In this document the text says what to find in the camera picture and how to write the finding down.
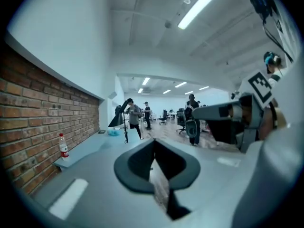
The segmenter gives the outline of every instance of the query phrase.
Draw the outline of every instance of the desk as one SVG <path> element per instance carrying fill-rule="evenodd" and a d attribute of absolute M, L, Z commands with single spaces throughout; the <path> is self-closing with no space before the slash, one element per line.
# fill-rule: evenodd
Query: desk
<path fill-rule="evenodd" d="M 57 175 L 43 186 L 34 200 L 48 209 L 75 178 L 81 178 L 89 184 L 66 222 L 87 228 L 154 228 L 169 225 L 171 219 L 153 195 L 129 191 L 114 173 L 117 157 L 144 141 L 148 139 L 140 141 L 138 138 L 138 141 L 129 144 L 111 142 L 111 147 L 89 154 Z"/>
<path fill-rule="evenodd" d="M 153 114 L 152 114 L 152 119 L 153 119 L 153 120 L 156 120 L 156 119 L 157 119 L 157 114 L 153 113 Z"/>
<path fill-rule="evenodd" d="M 201 165 L 197 179 L 188 188 L 174 192 L 178 202 L 192 211 L 182 219 L 171 221 L 152 195 L 131 192 L 116 178 L 113 169 L 116 158 L 136 147 L 140 141 L 100 149 L 86 156 L 48 182 L 34 199 L 47 209 L 74 178 L 82 178 L 89 184 L 67 217 L 66 221 L 73 225 L 184 228 L 199 224 L 199 227 L 231 227 L 236 206 L 254 172 L 261 142 L 254 143 L 244 155 L 193 148 L 170 139 L 163 141 L 195 156 Z M 234 164 L 220 162 L 220 159 Z"/>
<path fill-rule="evenodd" d="M 120 144 L 124 144 L 124 131 L 122 129 L 119 131 L 121 132 L 119 136 L 110 136 L 106 133 L 93 134 L 91 137 L 87 138 L 82 143 L 69 151 L 69 158 L 67 161 L 59 158 L 54 162 L 54 165 L 58 166 L 62 171 L 64 171 L 66 168 L 69 168 L 85 156 L 97 152 L 100 149 L 107 149 L 118 146 Z M 128 140 L 129 143 L 138 143 L 140 141 L 136 129 L 128 129 Z"/>
<path fill-rule="evenodd" d="M 176 112 L 168 113 L 168 115 L 170 116 L 170 118 L 175 117 L 176 116 Z"/>

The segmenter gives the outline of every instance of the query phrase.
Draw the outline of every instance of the man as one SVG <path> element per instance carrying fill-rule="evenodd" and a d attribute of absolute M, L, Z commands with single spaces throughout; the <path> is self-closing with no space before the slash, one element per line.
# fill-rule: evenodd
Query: man
<path fill-rule="evenodd" d="M 192 111 L 195 108 L 199 107 L 199 104 L 194 100 L 194 94 L 189 95 L 189 101 L 186 102 L 185 105 L 185 116 L 186 116 L 186 120 L 190 120 L 193 119 L 192 117 Z M 198 146 L 199 142 L 200 142 L 200 121 L 195 119 L 196 122 L 196 127 L 197 127 L 197 134 L 194 138 L 189 138 L 191 145 L 193 146 Z"/>
<path fill-rule="evenodd" d="M 267 74 L 272 74 L 268 80 L 271 87 L 275 87 L 277 82 L 287 73 L 287 68 L 282 66 L 282 60 L 279 55 L 273 52 L 266 52 L 264 54 L 264 62 L 267 68 Z M 278 107 L 278 103 L 275 99 L 272 100 L 274 107 Z"/>
<path fill-rule="evenodd" d="M 126 110 L 125 113 L 129 114 L 130 128 L 136 128 L 140 139 L 143 139 L 141 131 L 139 130 L 139 118 L 142 116 L 141 110 L 137 105 L 134 104 L 133 99 L 129 98 L 127 99 L 127 102 L 130 107 Z"/>
<path fill-rule="evenodd" d="M 150 109 L 149 103 L 147 101 L 144 104 L 146 105 L 146 108 L 144 110 L 144 113 L 145 113 L 144 114 L 144 118 L 146 119 L 146 122 L 147 122 L 146 129 L 147 130 L 151 130 L 151 124 L 150 124 L 150 112 L 151 112 L 151 109 Z"/>

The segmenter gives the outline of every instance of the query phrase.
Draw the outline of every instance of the ceiling light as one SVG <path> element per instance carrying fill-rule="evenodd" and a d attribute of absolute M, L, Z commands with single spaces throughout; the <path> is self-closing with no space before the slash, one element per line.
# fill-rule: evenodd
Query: ceiling light
<path fill-rule="evenodd" d="M 145 85 L 147 84 L 147 82 L 149 81 L 149 79 L 150 79 L 150 78 L 145 78 L 144 81 L 143 81 L 143 83 L 142 83 L 142 85 L 145 86 Z"/>
<path fill-rule="evenodd" d="M 212 0 L 198 0 L 181 20 L 178 27 L 185 29 L 211 1 Z"/>
<path fill-rule="evenodd" d="M 183 82 L 183 83 L 181 83 L 181 84 L 175 86 L 175 88 L 178 88 L 178 87 L 180 87 L 180 86 L 183 86 L 183 85 L 185 85 L 186 83 L 187 83 L 187 82 Z"/>
<path fill-rule="evenodd" d="M 207 89 L 207 88 L 209 88 L 209 86 L 202 87 L 202 88 L 200 88 L 199 90 L 202 90 L 202 89 Z"/>

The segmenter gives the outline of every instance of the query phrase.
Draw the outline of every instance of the cable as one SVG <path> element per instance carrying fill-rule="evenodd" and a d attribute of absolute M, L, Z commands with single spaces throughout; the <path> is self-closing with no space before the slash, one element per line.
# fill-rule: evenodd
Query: cable
<path fill-rule="evenodd" d="M 278 68 L 279 69 L 279 68 Z M 282 72 L 281 72 L 281 70 L 279 69 L 279 71 L 280 71 L 280 74 L 282 75 L 282 77 L 283 77 L 283 74 L 282 74 Z"/>
<path fill-rule="evenodd" d="M 277 115 L 276 115 L 276 110 L 272 102 L 269 103 L 270 105 L 270 110 L 272 114 L 272 127 L 273 129 L 277 129 Z"/>
<path fill-rule="evenodd" d="M 269 39 L 271 39 L 288 57 L 289 61 L 291 63 L 294 62 L 294 60 L 291 58 L 291 56 L 284 50 L 284 48 L 281 46 L 281 44 L 277 41 L 277 39 L 269 32 L 269 30 L 265 27 L 265 23 L 263 23 L 263 30 L 265 32 L 265 34 L 267 35 L 267 37 Z"/>
<path fill-rule="evenodd" d="M 124 141 L 124 143 L 128 143 L 128 132 L 127 132 L 127 129 L 124 130 L 124 136 L 126 138 L 126 140 Z"/>

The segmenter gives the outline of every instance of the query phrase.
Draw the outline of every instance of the ceiling beam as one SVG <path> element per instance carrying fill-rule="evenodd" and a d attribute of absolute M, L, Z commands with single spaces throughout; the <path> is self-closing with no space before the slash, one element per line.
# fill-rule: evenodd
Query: ceiling beam
<path fill-rule="evenodd" d="M 137 3 L 138 3 L 138 0 L 135 0 L 135 4 L 134 4 L 134 8 L 133 8 L 134 12 L 136 11 Z M 130 27 L 129 43 L 128 43 L 129 45 L 131 45 L 131 43 L 132 43 L 133 21 L 134 21 L 134 13 L 132 14 L 132 19 L 131 19 L 131 27 Z"/>
<path fill-rule="evenodd" d="M 252 14 L 254 14 L 254 9 L 250 8 L 250 9 L 244 11 L 243 13 L 237 15 L 236 17 L 232 18 L 231 20 L 229 20 L 228 23 L 226 23 L 225 25 L 223 25 L 222 27 L 217 29 L 217 31 L 215 33 L 213 33 L 209 38 L 206 38 L 204 34 L 202 37 L 200 37 L 200 38 L 198 37 L 198 40 L 196 41 L 196 43 L 193 43 L 192 47 L 188 47 L 189 49 L 187 51 L 187 54 L 191 55 L 193 53 L 193 51 L 203 43 L 206 43 L 208 46 L 210 46 L 210 44 L 208 42 L 211 42 L 212 40 L 216 40 L 220 35 L 224 34 L 229 29 L 231 29 L 236 24 L 238 24 L 239 22 L 241 22 L 242 20 L 244 20 L 245 18 L 249 17 Z M 204 27 L 212 29 L 212 26 L 210 26 L 208 23 L 203 22 L 202 20 L 199 22 Z"/>
<path fill-rule="evenodd" d="M 214 65 L 215 66 L 219 66 L 221 64 L 224 64 L 226 61 L 230 61 L 236 57 L 239 57 L 241 55 L 245 55 L 246 53 L 248 53 L 249 51 L 253 51 L 256 48 L 259 48 L 267 43 L 269 43 L 270 40 L 267 37 L 261 38 L 258 41 L 255 41 L 253 43 L 248 44 L 246 47 L 243 47 L 241 50 L 232 53 L 231 55 L 229 55 L 229 58 L 225 58 L 225 59 L 220 59 L 218 61 L 215 61 Z"/>
<path fill-rule="evenodd" d="M 259 63 L 259 61 L 252 62 L 250 64 L 246 64 L 242 67 L 239 67 L 238 69 L 229 71 L 228 73 L 226 73 L 226 75 L 231 79 L 242 77 L 247 72 L 252 72 L 256 69 L 259 69 L 260 66 L 258 66 L 258 63 Z"/>
<path fill-rule="evenodd" d="M 131 10 L 123 10 L 123 9 L 111 9 L 112 12 L 115 13 L 131 13 L 131 14 L 136 14 L 136 15 L 140 15 L 140 16 L 144 16 L 144 17 L 149 17 L 151 19 L 156 19 L 156 20 L 160 20 L 160 21 L 167 21 L 165 18 L 160 18 L 157 16 L 153 16 L 150 14 L 146 14 L 146 13 L 141 13 L 141 12 L 136 12 L 136 11 L 131 11 Z"/>
<path fill-rule="evenodd" d="M 260 27 L 261 27 L 261 22 L 258 21 L 257 23 L 253 23 L 252 24 L 252 28 L 250 28 L 250 30 L 251 30 L 251 32 L 255 33 L 255 31 L 253 31 L 253 30 L 260 29 Z M 230 48 L 230 45 L 234 45 L 234 44 L 238 43 L 239 40 L 240 40 L 240 38 L 243 38 L 247 33 L 250 32 L 250 30 L 248 30 L 248 28 L 245 28 L 244 30 L 239 31 L 238 34 L 237 34 L 237 36 L 232 36 L 231 38 L 229 38 L 225 42 L 219 43 L 219 48 Z M 232 54 L 232 53 L 233 52 L 231 52 L 231 50 L 228 51 L 228 58 L 229 58 L 229 55 Z M 202 58 L 202 59 L 205 59 L 205 60 L 209 60 L 210 58 L 213 58 L 214 55 L 218 56 L 218 48 L 216 48 L 216 47 L 213 48 L 212 51 L 208 50 L 208 51 L 201 52 L 199 54 L 199 57 Z"/>
<path fill-rule="evenodd" d="M 178 23 L 178 20 L 180 19 L 180 17 L 179 17 L 178 14 L 179 14 L 179 11 L 180 11 L 181 8 L 182 8 L 183 1 L 184 1 L 184 0 L 181 0 L 181 1 L 179 2 L 179 8 L 178 8 L 177 12 L 175 13 L 173 19 L 172 19 L 171 21 L 169 21 L 169 22 L 171 23 L 171 26 L 172 26 L 172 25 L 175 26 L 175 24 L 177 24 L 177 23 Z M 164 37 L 166 31 L 167 31 L 167 28 L 164 26 L 164 27 L 162 28 L 162 31 L 159 33 L 160 36 L 159 36 L 158 38 L 156 38 L 156 40 L 155 40 L 155 42 L 154 42 L 154 47 L 158 47 L 158 45 L 159 45 L 160 42 L 162 41 L 162 38 Z"/>
<path fill-rule="evenodd" d="M 154 84 L 150 85 L 150 88 L 155 88 L 155 86 L 161 81 L 161 79 L 158 78 L 152 78 L 152 81 L 154 82 Z"/>
<path fill-rule="evenodd" d="M 128 82 L 128 78 L 127 77 L 121 77 L 119 76 L 119 80 L 120 80 L 120 83 L 122 85 L 122 88 L 123 88 L 123 91 L 125 93 L 128 93 L 129 92 L 129 82 Z"/>
<path fill-rule="evenodd" d="M 239 68 L 241 67 L 246 67 L 247 65 L 251 65 L 251 64 L 254 64 L 254 63 L 260 63 L 262 60 L 262 57 L 260 55 L 254 55 L 252 57 L 249 57 L 248 59 L 246 60 L 243 60 L 240 62 L 240 64 L 235 64 L 235 65 L 228 65 L 227 68 L 223 69 L 223 73 L 224 74 L 229 74 L 230 72 L 233 72 L 235 70 L 238 70 Z"/>

